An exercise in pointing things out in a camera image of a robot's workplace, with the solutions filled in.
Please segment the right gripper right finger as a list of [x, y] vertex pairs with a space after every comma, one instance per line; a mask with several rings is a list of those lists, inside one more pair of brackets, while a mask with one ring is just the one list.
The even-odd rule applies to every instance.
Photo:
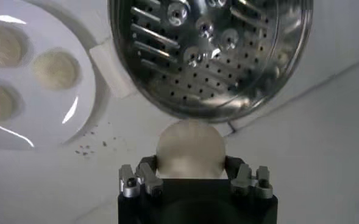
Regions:
[[253, 176], [252, 169], [241, 158], [226, 156], [224, 168], [234, 194], [244, 197], [253, 195], [260, 199], [274, 196], [267, 166], [260, 166]]

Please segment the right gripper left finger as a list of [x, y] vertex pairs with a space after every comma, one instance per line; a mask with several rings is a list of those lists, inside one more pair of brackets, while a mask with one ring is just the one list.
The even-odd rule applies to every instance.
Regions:
[[141, 159], [133, 172], [130, 164], [119, 169], [119, 191], [126, 198], [141, 195], [141, 187], [151, 197], [159, 197], [163, 192], [163, 180], [157, 176], [157, 156], [152, 155]]

